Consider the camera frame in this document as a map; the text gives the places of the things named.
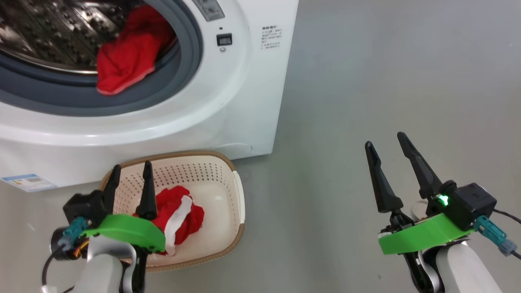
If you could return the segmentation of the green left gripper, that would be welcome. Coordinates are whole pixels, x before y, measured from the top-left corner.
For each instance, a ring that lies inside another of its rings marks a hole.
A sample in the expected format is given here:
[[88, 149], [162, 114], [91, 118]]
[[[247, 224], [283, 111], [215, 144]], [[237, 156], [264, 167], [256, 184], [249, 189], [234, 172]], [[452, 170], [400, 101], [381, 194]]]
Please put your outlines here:
[[152, 163], [146, 161], [144, 164], [142, 174], [144, 185], [140, 204], [136, 208], [136, 215], [139, 218], [128, 214], [112, 214], [115, 192], [120, 183], [120, 173], [121, 165], [117, 164], [108, 176], [103, 189], [103, 204], [109, 215], [97, 228], [85, 230], [84, 236], [90, 238], [99, 235], [137, 245], [151, 253], [164, 252], [166, 242], [164, 233], [151, 222], [158, 216]]

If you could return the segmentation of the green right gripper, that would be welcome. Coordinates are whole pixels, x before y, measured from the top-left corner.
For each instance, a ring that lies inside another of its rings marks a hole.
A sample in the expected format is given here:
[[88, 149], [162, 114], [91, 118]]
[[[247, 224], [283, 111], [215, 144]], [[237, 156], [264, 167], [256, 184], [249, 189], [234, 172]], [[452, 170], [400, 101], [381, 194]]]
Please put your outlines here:
[[[409, 159], [419, 184], [422, 199], [435, 198], [442, 185], [441, 180], [428, 165], [422, 154], [404, 132], [397, 139], [405, 157]], [[365, 143], [368, 169], [379, 213], [391, 212], [391, 231], [379, 234], [379, 245], [385, 255], [408, 254], [444, 245], [474, 232], [473, 228], [461, 230], [444, 213], [415, 222], [401, 211], [402, 200], [397, 197], [382, 168], [381, 159], [371, 141]]]

